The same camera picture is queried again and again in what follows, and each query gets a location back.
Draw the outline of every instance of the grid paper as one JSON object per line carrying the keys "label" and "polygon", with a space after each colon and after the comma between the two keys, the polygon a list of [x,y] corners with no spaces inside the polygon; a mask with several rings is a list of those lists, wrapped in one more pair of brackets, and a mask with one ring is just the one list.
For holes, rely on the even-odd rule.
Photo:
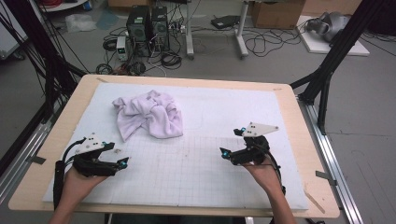
{"label": "grid paper", "polygon": [[[155,90],[175,98],[183,118],[183,136],[156,139],[142,128],[122,142],[111,104],[121,96]],[[102,83],[84,112],[69,145],[96,133],[115,149],[100,161],[129,157],[128,168],[97,186],[85,203],[118,203],[230,208],[270,208],[268,198],[242,166],[221,157],[219,148],[245,148],[233,129],[251,121],[275,125],[266,135],[278,164],[293,210],[308,208],[297,166],[280,115],[276,96],[269,91],[241,91],[135,84]],[[68,157],[74,154],[73,148]],[[52,201],[52,185],[43,201]]]}

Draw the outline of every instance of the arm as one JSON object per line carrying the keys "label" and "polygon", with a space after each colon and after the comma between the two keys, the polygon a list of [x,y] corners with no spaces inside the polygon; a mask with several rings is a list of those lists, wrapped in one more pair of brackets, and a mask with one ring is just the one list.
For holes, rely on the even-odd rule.
{"label": "arm", "polygon": [[61,201],[49,220],[49,224],[69,223],[78,204],[90,194],[96,185],[106,178],[107,176],[85,177],[79,174],[74,167],[70,168],[64,179]]}
{"label": "arm", "polygon": [[273,210],[275,223],[296,223],[270,159],[266,158],[260,165],[246,163],[244,166],[267,193]]}

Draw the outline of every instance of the floor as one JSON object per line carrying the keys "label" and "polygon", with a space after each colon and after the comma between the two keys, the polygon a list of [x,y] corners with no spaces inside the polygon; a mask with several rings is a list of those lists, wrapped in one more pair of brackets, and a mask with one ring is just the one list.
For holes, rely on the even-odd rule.
{"label": "floor", "polygon": [[[73,13],[89,14],[94,21],[101,20],[104,15],[102,9],[85,12],[75,8],[57,14],[54,20],[62,21],[64,15]],[[210,27],[210,20],[200,18],[194,25]],[[125,22],[125,19],[117,19],[108,29],[65,33],[64,38],[85,66],[94,71],[96,65],[104,62],[103,37],[124,26]],[[247,20],[247,30],[251,30],[248,28],[251,26],[251,21]],[[263,58],[250,53],[241,60],[232,33],[194,32],[193,38],[194,60],[186,58],[183,44],[180,68],[164,71],[154,68],[146,76],[291,83],[315,71],[326,56],[308,53],[301,42],[285,44]],[[363,222],[391,223],[396,219],[396,42],[370,41],[391,54],[361,39],[370,56],[345,57],[332,78],[326,130]],[[263,42],[257,45],[263,48]],[[266,46],[271,48],[272,44],[267,42]],[[65,44],[63,47],[68,61],[80,66]],[[0,62],[0,71],[1,158],[44,98],[28,60]],[[49,219],[50,213],[10,211],[7,208],[10,194],[0,205],[0,223],[42,223]],[[101,223],[103,220],[102,214],[77,214],[73,223]],[[269,223],[269,220],[256,218],[255,223]],[[341,215],[337,219],[327,219],[326,223],[347,223],[347,220]]]}

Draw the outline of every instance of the electronic device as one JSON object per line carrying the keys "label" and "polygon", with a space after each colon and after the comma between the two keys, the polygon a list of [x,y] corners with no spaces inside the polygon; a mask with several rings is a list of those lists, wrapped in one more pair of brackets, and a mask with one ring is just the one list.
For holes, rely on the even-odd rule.
{"label": "electronic device", "polygon": [[148,6],[132,6],[126,22],[128,34],[133,42],[150,41],[153,37]]}
{"label": "electronic device", "polygon": [[224,28],[232,27],[236,24],[239,24],[240,19],[241,19],[241,17],[239,17],[239,16],[224,16],[224,17],[215,18],[214,20],[211,20],[210,22],[216,28],[224,29]]}
{"label": "electronic device", "polygon": [[130,45],[126,42],[126,36],[117,37],[117,55],[120,61],[125,62],[128,60],[131,53]]}
{"label": "electronic device", "polygon": [[155,50],[169,50],[169,31],[166,7],[155,7],[151,11],[151,22],[153,34],[155,36]]}
{"label": "electronic device", "polygon": [[231,161],[233,165],[244,164],[254,161],[261,164],[265,160],[266,155],[271,155],[270,147],[267,139],[263,136],[266,133],[277,131],[276,126],[264,125],[250,122],[247,128],[240,130],[234,129],[233,133],[237,136],[243,136],[246,142],[246,148],[235,152],[221,147],[221,157]]}
{"label": "electronic device", "polygon": [[329,43],[339,36],[349,22],[349,17],[339,12],[323,13],[319,18],[309,20],[306,24],[306,31],[315,31]]}
{"label": "electronic device", "polygon": [[148,42],[136,42],[134,43],[134,55],[138,57],[149,57],[151,56],[151,50],[154,48],[153,43]]}
{"label": "electronic device", "polygon": [[[76,149],[76,154],[68,160],[68,152],[76,145],[80,145]],[[123,158],[117,162],[99,161],[99,157],[104,151],[109,151],[114,148],[114,143],[106,143],[99,140],[95,133],[92,133],[88,138],[83,138],[70,145],[62,159],[55,163],[55,176],[53,183],[53,204],[56,208],[62,197],[64,188],[64,170],[66,166],[73,163],[73,167],[82,175],[85,176],[111,176],[116,172],[127,168],[129,158]]]}

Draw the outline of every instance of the white towel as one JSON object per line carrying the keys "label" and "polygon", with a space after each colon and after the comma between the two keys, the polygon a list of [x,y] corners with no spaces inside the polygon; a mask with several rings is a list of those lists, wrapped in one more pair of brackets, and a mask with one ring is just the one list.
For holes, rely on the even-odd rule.
{"label": "white towel", "polygon": [[181,112],[166,93],[150,91],[136,97],[120,97],[113,105],[118,110],[117,124],[124,142],[139,127],[157,138],[183,135]]}

